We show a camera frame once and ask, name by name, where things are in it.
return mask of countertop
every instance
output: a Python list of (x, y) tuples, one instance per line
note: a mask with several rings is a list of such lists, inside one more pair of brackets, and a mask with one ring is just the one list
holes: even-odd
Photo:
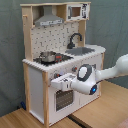
[(95, 51), (94, 52), (91, 52), (91, 53), (88, 53), (88, 54), (85, 54), (85, 55), (82, 55), (82, 56), (74, 56), (74, 55), (71, 55), (71, 54), (67, 54), (65, 53), (66, 50), (63, 50), (61, 51), (61, 54), (64, 54), (64, 55), (68, 55), (70, 57), (73, 57), (73, 59), (69, 59), (69, 60), (66, 60), (66, 61), (63, 61), (61, 63), (57, 63), (57, 64), (54, 64), (52, 66), (44, 66), (44, 65), (41, 65), (41, 64), (38, 64), (36, 62), (31, 62), (27, 59), (24, 59), (23, 62), (28, 64), (28, 65), (31, 65), (39, 70), (42, 70), (42, 71), (49, 71), (51, 69), (54, 69), (54, 68), (57, 68), (57, 67), (60, 67), (60, 66), (63, 66), (63, 65), (67, 65), (67, 64), (70, 64), (70, 63), (74, 63), (76, 61), (80, 61), (82, 59), (87, 59), (87, 58), (90, 58), (90, 57), (93, 57), (93, 56), (96, 56), (96, 55), (99, 55), (101, 53), (104, 53), (105, 52), (105, 48), (101, 47), (101, 46), (97, 46), (97, 45), (87, 45), (85, 46), (86, 48), (91, 48), (91, 49), (94, 49)]

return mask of toy stove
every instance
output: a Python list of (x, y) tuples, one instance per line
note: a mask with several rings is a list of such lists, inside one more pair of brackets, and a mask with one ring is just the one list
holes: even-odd
[(33, 59), (33, 61), (34, 62), (37, 62), (37, 63), (39, 63), (41, 65), (44, 65), (44, 66), (48, 67), (48, 66), (52, 66), (52, 65), (57, 64), (57, 63), (64, 62), (66, 60), (70, 60), (70, 59), (73, 59), (73, 57), (70, 57), (70, 56), (67, 56), (67, 55), (63, 55), (63, 54), (57, 53), (56, 54), (56, 57), (55, 57), (55, 60), (52, 61), (52, 62), (42, 61), (41, 58), (35, 58), (35, 59)]

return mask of toy kitchen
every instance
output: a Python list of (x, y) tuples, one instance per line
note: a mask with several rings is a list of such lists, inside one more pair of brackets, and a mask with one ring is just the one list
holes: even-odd
[(90, 4), (21, 5), (26, 108), (47, 128), (101, 95), (100, 83), (94, 94), (84, 95), (64, 78), (74, 79), (83, 64), (102, 69), (105, 49), (85, 44)]

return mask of wooden panel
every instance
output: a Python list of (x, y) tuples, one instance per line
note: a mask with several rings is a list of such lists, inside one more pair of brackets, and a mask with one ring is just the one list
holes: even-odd
[(79, 41), (78, 46), (85, 46), (85, 31), (86, 31), (86, 20), (79, 21), (79, 33), (82, 35), (82, 41)]
[(48, 73), (43, 72), (43, 106), (44, 106), (44, 126), (49, 128), (49, 98), (48, 98)]
[(28, 65), (23, 63), (24, 67), (24, 81), (25, 81), (25, 95), (26, 95), (26, 110), (30, 110), (30, 89), (29, 89), (29, 75), (28, 75)]
[(116, 128), (128, 118), (128, 89), (103, 81), (102, 96), (74, 112), (72, 117), (92, 128)]
[[(102, 64), (101, 64), (101, 70), (103, 70), (103, 65), (104, 65), (104, 53), (102, 53)], [(99, 86), (99, 96), (101, 96), (101, 87), (102, 87), (102, 82), (100, 82)]]
[(65, 2), (65, 3), (40, 3), (40, 4), (20, 4), (20, 6), (42, 6), (42, 5), (65, 5), (65, 4), (80, 4), (80, 3), (91, 3), (91, 2)]
[(64, 21), (66, 21), (66, 16), (67, 16), (67, 5), (59, 5), (59, 6), (56, 6), (57, 8), (57, 16), (58, 17), (61, 17), (64, 19)]
[(32, 7), (22, 7), (23, 15), (23, 32), (24, 32), (24, 45), (25, 45), (25, 57), (32, 60), (32, 46), (31, 46), (31, 34), (30, 29), (33, 26)]
[[(45, 128), (37, 119), (23, 109), (0, 118), (0, 128)], [(81, 128), (68, 118), (57, 122), (50, 128)]]

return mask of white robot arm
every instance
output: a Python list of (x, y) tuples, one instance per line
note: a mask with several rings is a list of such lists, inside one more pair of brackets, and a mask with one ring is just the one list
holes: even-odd
[(123, 75), (128, 75), (128, 54), (120, 57), (116, 65), (105, 70), (95, 70), (93, 66), (84, 64), (79, 68), (77, 76), (68, 73), (51, 81), (51, 86), (62, 91), (75, 90), (85, 95), (93, 95), (97, 83)]

